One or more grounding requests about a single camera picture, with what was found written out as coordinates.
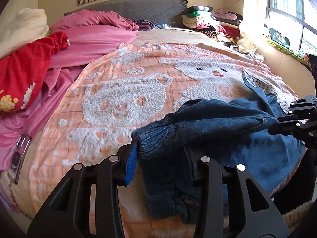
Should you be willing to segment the blue denim pants lace hem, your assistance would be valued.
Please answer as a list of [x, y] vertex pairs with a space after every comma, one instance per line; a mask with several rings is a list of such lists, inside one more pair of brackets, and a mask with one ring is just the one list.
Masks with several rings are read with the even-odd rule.
[[247, 71], [242, 79], [250, 91], [247, 98], [190, 100], [132, 132], [140, 147], [139, 165], [152, 218], [178, 215], [185, 224], [197, 221], [201, 189], [193, 182], [202, 156], [228, 167], [245, 165], [268, 194], [295, 172], [305, 154], [304, 144], [268, 133], [284, 113], [277, 96]]

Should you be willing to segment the green windowsill cloth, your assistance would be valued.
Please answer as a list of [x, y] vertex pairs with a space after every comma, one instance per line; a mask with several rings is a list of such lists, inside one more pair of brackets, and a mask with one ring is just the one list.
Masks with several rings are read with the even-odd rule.
[[308, 63], [304, 60], [304, 55], [299, 51], [291, 48], [290, 40], [286, 36], [282, 35], [279, 31], [269, 28], [268, 36], [266, 37], [266, 42], [273, 48], [279, 50], [280, 52], [291, 56], [296, 61], [308, 66]]

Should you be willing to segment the cream window curtain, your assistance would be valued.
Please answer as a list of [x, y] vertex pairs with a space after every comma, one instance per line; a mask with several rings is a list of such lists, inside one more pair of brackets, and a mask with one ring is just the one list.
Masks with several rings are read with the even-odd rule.
[[238, 46], [242, 53], [253, 53], [263, 40], [267, 0], [243, 0]]

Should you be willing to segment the smartphone in clear case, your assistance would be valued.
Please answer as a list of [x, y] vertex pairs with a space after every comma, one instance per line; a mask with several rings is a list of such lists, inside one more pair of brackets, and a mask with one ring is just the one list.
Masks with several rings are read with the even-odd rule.
[[8, 170], [8, 177], [12, 183], [17, 184], [19, 181], [19, 175], [21, 171], [21, 167], [25, 160], [25, 156], [27, 154], [28, 148], [32, 138], [28, 135], [21, 135], [16, 143], [16, 147], [13, 151], [11, 165]]

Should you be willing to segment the pile of folded clothes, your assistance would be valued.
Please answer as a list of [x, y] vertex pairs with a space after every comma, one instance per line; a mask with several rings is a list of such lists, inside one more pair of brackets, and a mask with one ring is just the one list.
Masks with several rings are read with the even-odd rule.
[[216, 40], [219, 40], [219, 35], [224, 38], [240, 38], [239, 26], [242, 21], [238, 13], [214, 11], [212, 7], [202, 5], [191, 6], [182, 15], [182, 23], [186, 28]]

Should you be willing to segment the orange bear pattern blanket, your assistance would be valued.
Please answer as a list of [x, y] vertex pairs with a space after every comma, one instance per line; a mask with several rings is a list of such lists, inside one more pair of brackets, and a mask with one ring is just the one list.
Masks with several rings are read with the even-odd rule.
[[35, 211], [76, 163], [93, 165], [130, 143], [138, 127], [197, 98], [249, 97], [242, 73], [287, 112], [296, 100], [282, 78], [260, 62], [205, 44], [126, 46], [88, 64], [46, 124], [30, 170]]

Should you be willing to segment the red floral blanket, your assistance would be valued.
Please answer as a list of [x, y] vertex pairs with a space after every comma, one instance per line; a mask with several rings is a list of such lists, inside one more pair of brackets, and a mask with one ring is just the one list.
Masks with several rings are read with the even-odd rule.
[[69, 46], [66, 33], [55, 32], [1, 59], [1, 111], [29, 108], [41, 90], [52, 56]]

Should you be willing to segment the grey quilted headboard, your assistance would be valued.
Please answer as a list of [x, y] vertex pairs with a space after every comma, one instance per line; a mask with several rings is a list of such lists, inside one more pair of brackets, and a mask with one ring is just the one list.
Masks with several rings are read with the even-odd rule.
[[187, 0], [110, 0], [84, 7], [86, 10], [114, 11], [133, 21], [148, 20], [155, 25], [182, 28]]

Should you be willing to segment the striped purple pillow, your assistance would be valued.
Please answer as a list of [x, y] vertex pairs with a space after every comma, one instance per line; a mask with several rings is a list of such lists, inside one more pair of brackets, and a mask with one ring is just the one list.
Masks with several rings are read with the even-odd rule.
[[150, 20], [136, 20], [135, 24], [138, 25], [139, 31], [149, 31], [155, 29], [155, 24]]

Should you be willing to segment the pink velvet quilt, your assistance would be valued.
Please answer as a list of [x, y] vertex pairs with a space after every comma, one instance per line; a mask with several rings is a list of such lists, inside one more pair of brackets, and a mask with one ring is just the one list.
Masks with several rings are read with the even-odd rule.
[[132, 43], [138, 36], [138, 26], [113, 11], [83, 9], [48, 27], [45, 37], [55, 32], [64, 32], [70, 46], [52, 56], [41, 90], [29, 108], [1, 111], [3, 171], [10, 168], [19, 137], [23, 134], [32, 139], [36, 137], [83, 67], [120, 46]]

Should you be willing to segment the white fluffy blanket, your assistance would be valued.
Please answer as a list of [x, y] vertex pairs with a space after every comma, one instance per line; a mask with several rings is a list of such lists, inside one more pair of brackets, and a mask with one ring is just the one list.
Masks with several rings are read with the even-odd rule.
[[1, 30], [1, 59], [28, 43], [44, 38], [48, 31], [44, 9], [22, 9]]

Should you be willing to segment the window with black frame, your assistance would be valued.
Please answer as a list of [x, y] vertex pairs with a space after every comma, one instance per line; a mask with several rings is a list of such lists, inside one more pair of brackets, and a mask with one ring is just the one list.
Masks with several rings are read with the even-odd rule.
[[267, 0], [266, 22], [301, 54], [316, 54], [316, 9], [309, 0]]

